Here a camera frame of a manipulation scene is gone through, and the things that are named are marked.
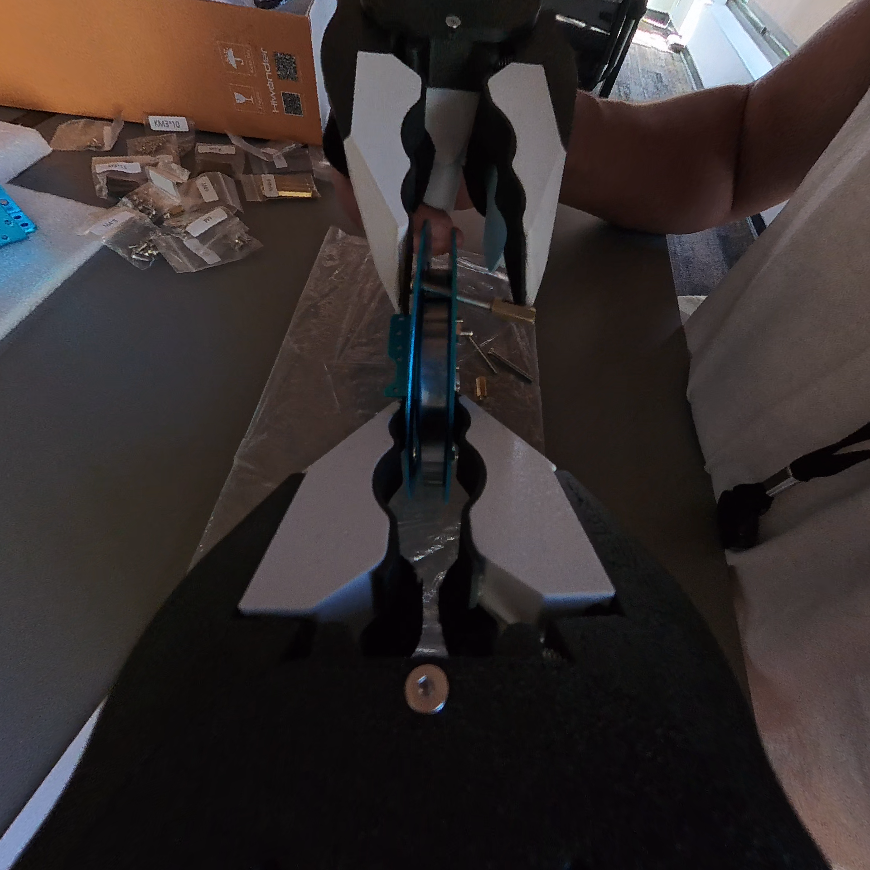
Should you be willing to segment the blue perforated U bracket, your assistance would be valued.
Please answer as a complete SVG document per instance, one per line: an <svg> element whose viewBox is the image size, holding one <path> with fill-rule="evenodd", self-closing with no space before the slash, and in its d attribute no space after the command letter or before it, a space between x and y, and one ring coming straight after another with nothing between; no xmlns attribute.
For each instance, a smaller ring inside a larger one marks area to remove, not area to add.
<svg viewBox="0 0 870 870"><path fill-rule="evenodd" d="M37 225L24 213L9 192L1 187L1 248L25 241L37 231Z"/></svg>

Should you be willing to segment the clear plastic bag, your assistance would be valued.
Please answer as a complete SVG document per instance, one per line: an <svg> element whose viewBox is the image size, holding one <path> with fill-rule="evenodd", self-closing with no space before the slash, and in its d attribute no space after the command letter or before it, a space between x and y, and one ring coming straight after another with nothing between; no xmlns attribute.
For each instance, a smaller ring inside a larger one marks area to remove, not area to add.
<svg viewBox="0 0 870 870"><path fill-rule="evenodd" d="M224 538L291 473L302 473L390 403L388 358L393 305L369 246L336 227L312 267L266 387L191 564ZM461 330L487 355L503 354L534 378L525 383L495 360L493 374L467 338L458 341L460 391L475 397L486 376L483 408L539 452L545 451L535 327L461 304Z"/></svg>

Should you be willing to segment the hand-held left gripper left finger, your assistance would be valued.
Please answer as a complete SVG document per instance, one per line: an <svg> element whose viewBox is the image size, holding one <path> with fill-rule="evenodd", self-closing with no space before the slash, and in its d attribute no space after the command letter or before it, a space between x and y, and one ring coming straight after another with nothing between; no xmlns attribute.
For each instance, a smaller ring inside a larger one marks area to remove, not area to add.
<svg viewBox="0 0 870 870"><path fill-rule="evenodd" d="M341 623L367 654L414 653L421 585L389 507L403 483L403 420L392 403L309 466L239 601L242 614Z"/></svg>

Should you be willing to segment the person's right hand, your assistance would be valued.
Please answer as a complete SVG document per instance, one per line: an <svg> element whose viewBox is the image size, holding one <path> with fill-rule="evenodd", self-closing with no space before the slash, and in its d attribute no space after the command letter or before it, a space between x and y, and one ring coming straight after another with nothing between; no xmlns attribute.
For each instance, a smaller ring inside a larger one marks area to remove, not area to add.
<svg viewBox="0 0 870 870"><path fill-rule="evenodd" d="M452 250L453 242L456 242L459 248L463 246L464 234L460 228L454 225L451 214L423 203L413 213L410 220L413 249L415 251L419 249L420 237L425 224L429 225L430 255L441 256L449 254Z"/></svg>

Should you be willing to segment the white foam block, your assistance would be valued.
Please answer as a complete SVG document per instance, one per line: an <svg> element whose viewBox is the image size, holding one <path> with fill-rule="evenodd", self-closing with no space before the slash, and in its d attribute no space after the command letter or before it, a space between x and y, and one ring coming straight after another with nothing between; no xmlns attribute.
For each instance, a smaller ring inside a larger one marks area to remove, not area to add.
<svg viewBox="0 0 870 870"><path fill-rule="evenodd" d="M52 148L35 129L7 122L1 128L1 185L15 179L39 160L48 156Z"/></svg>

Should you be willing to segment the white foam sheet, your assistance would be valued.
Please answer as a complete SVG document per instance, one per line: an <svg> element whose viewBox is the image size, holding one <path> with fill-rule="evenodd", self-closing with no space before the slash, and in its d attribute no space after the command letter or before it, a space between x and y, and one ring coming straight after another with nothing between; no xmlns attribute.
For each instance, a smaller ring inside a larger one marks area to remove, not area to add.
<svg viewBox="0 0 870 870"><path fill-rule="evenodd" d="M1 341L101 248L98 237L80 235L105 210L15 184L5 189L37 231L1 250Z"/></svg>

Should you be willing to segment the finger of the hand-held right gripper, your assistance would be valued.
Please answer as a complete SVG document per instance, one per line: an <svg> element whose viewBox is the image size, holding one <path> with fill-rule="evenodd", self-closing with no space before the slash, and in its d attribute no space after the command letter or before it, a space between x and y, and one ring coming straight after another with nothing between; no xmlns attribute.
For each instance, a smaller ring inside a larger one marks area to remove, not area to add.
<svg viewBox="0 0 870 870"><path fill-rule="evenodd" d="M421 77L401 60L387 53L357 53L345 157L373 262L395 308L409 227L401 190L411 168L401 126L421 96Z"/></svg>
<svg viewBox="0 0 870 870"><path fill-rule="evenodd" d="M487 83L482 109L485 261L506 268L515 305L532 306L566 160L544 67L507 65Z"/></svg>

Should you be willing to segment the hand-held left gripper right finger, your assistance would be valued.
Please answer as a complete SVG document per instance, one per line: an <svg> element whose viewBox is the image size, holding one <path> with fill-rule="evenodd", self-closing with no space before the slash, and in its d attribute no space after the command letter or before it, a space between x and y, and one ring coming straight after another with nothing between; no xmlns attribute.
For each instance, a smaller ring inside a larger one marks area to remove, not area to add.
<svg viewBox="0 0 870 870"><path fill-rule="evenodd" d="M468 399L456 405L466 492L459 555L441 583L451 656L493 651L509 625L606 611L615 590L556 474L538 450Z"/></svg>

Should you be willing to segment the blue round rotating base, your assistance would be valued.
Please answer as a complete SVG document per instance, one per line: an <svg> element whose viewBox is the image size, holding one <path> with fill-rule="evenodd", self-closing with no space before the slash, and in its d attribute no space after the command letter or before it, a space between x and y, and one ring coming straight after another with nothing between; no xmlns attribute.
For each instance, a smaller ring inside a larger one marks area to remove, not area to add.
<svg viewBox="0 0 870 870"><path fill-rule="evenodd" d="M448 267L434 267L430 223L423 224L406 308L391 318L388 345L396 377L386 395L402 401L408 495L412 497L421 485L438 485L444 502L450 498L457 454L457 252L451 236Z"/></svg>

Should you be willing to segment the grey desk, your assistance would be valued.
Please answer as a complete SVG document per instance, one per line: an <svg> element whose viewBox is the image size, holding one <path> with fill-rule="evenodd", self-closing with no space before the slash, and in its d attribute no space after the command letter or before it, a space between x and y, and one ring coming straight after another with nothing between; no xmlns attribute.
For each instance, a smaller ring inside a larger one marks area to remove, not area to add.
<svg viewBox="0 0 870 870"><path fill-rule="evenodd" d="M100 250L2 342L2 832L187 572L336 187L253 204L264 249L194 275ZM546 453L680 582L747 679L661 236L561 205L538 294Z"/></svg>

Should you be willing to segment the pile of small hardware bags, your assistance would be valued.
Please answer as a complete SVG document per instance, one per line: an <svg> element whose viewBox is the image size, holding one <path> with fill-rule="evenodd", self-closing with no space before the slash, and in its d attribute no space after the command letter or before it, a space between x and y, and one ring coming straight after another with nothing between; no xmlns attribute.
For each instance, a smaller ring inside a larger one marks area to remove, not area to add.
<svg viewBox="0 0 870 870"><path fill-rule="evenodd" d="M320 147L232 133L206 140L184 116L147 116L147 133L111 155L122 126L76 119L50 146L95 153L95 193L109 208L92 210L77 233L140 270L160 258L178 274L243 260L262 248L244 222L245 203L313 200L316 179L330 178Z"/></svg>

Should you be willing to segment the person's right forearm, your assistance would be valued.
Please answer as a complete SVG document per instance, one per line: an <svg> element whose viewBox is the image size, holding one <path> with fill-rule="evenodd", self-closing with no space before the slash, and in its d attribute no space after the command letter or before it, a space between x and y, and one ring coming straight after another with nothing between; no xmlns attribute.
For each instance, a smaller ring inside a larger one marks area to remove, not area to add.
<svg viewBox="0 0 870 870"><path fill-rule="evenodd" d="M560 203L627 230L699 232L783 203L869 83L869 3L765 76L658 102L577 92Z"/></svg>

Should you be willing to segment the orange cardboard box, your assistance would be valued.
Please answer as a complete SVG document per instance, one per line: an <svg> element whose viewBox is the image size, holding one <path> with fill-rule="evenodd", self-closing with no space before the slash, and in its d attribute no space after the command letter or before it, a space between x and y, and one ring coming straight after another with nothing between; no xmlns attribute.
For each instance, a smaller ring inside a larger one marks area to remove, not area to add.
<svg viewBox="0 0 870 870"><path fill-rule="evenodd" d="M3 1L1 102L321 144L320 46L335 1Z"/></svg>

